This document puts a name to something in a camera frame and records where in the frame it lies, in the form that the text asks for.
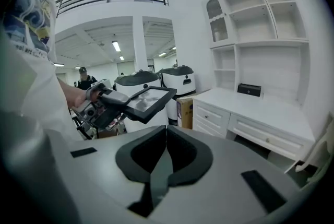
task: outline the fluorescent light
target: fluorescent light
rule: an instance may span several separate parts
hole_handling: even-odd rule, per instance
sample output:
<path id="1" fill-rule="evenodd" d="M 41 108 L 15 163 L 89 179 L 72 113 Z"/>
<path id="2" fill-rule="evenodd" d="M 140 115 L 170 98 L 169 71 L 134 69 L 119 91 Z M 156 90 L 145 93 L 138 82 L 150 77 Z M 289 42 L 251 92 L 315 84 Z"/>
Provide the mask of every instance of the fluorescent light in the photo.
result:
<path id="1" fill-rule="evenodd" d="M 116 49 L 116 51 L 118 51 L 118 52 L 121 51 L 120 46 L 119 46 L 117 41 L 113 41 L 112 43 L 113 43 L 114 48 Z"/>

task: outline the cap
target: cap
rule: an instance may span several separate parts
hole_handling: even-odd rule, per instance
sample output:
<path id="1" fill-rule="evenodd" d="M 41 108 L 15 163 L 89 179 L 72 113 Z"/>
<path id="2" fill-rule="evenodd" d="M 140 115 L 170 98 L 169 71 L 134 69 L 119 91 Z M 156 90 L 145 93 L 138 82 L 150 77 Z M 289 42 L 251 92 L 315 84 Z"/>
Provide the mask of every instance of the cap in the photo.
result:
<path id="1" fill-rule="evenodd" d="M 86 73 L 87 72 L 87 70 L 86 70 L 86 68 L 84 68 L 84 67 L 81 67 L 80 69 L 79 69 L 79 73 L 80 74 L 83 74 L 83 73 Z"/>

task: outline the person in background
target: person in background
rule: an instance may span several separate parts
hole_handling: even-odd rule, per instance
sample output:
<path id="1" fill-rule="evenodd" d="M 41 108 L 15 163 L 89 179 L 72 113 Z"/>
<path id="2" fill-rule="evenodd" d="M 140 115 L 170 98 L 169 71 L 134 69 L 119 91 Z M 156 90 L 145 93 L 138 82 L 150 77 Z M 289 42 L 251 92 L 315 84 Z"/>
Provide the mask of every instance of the person in background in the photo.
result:
<path id="1" fill-rule="evenodd" d="M 87 90 L 90 88 L 90 86 L 97 82 L 95 77 L 89 76 L 87 74 L 87 70 L 84 67 L 81 67 L 79 70 L 80 73 L 80 80 L 78 81 L 78 88 L 82 90 Z"/>

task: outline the black box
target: black box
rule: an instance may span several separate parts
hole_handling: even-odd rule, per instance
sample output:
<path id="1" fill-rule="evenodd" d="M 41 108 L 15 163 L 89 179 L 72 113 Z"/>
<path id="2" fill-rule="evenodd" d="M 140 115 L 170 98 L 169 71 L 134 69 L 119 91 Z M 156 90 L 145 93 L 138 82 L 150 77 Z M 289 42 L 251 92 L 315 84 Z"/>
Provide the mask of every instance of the black box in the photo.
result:
<path id="1" fill-rule="evenodd" d="M 260 97 L 261 87 L 260 86 L 247 85 L 247 84 L 239 84 L 238 85 L 238 92 L 243 93 L 243 94 L 248 94 L 248 95 Z"/>

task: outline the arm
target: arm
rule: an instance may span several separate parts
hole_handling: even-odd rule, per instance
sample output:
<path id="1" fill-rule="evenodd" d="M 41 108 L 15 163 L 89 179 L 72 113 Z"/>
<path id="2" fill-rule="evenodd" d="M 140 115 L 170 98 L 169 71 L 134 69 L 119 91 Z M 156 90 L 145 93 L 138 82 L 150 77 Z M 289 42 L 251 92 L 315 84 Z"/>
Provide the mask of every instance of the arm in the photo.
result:
<path id="1" fill-rule="evenodd" d="M 66 97 L 66 101 L 67 101 L 67 106 L 69 108 L 72 107 L 79 107 L 86 99 L 86 91 L 79 89 L 79 88 L 75 88 L 75 87 L 71 87 L 68 84 L 62 82 L 60 79 L 58 79 L 59 84 L 64 92 L 64 95 Z M 93 93 L 93 96 L 91 97 L 91 99 L 93 101 L 97 100 L 98 97 L 98 93 Z"/>

